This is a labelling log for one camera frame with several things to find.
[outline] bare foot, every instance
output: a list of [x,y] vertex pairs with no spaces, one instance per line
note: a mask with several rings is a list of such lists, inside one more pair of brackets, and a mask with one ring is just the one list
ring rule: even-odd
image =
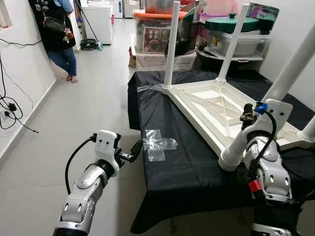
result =
[[77,83],[77,82],[78,82],[77,77],[72,75],[72,76],[71,76],[71,82],[72,82],[73,84]]

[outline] baseboard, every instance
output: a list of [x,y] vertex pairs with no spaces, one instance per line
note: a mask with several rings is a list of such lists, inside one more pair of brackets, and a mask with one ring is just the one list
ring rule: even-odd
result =
[[[52,91],[55,89],[57,84],[57,80],[55,80],[50,87],[46,90],[45,94],[42,96],[41,100],[37,104],[37,106],[34,107],[34,110],[32,114],[28,117],[28,119],[25,121],[25,125],[29,126],[30,123],[33,121],[33,119],[36,117],[38,112],[40,111],[41,107],[46,102],[49,95],[52,93]],[[20,139],[22,138],[24,132],[26,131],[26,128],[21,126],[21,128],[17,131],[16,135],[12,138],[10,144],[8,144],[7,148],[3,152],[2,156],[0,156],[0,170],[4,166],[5,162],[9,158],[10,154],[16,147],[16,145],[19,143]]]

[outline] orange lid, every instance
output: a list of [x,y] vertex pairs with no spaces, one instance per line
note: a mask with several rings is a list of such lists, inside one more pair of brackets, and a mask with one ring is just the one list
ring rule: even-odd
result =
[[[186,14],[187,14],[187,12],[180,11],[179,12],[179,19],[184,18],[184,16],[186,16]],[[146,13],[146,12],[134,11],[133,15],[135,17],[140,17],[140,18],[172,19],[172,14],[156,14],[156,13]]]

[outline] green lid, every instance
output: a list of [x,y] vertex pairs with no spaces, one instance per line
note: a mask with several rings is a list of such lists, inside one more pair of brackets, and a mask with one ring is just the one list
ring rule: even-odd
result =
[[[230,17],[215,17],[207,20],[205,28],[209,30],[222,31],[233,33],[238,18],[235,18],[236,13],[230,13]],[[258,20],[246,17],[242,27],[242,32],[249,32],[258,29]]]

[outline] mop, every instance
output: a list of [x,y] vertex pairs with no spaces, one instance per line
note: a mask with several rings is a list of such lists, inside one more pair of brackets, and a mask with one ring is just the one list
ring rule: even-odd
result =
[[77,5],[78,5],[80,11],[83,13],[83,15],[84,15],[87,23],[89,24],[89,27],[91,28],[92,33],[93,33],[93,35],[94,35],[94,37],[96,39],[95,40],[95,39],[92,39],[92,38],[88,38],[88,39],[81,40],[81,43],[80,43],[81,49],[83,49],[83,50],[93,50],[93,49],[98,48],[98,50],[103,51],[103,45],[97,39],[97,36],[95,35],[94,30],[93,30],[92,26],[90,25],[90,22],[89,22],[88,18],[84,14],[84,11],[82,10],[80,3],[78,2],[78,0],[75,0],[75,1],[76,1]]

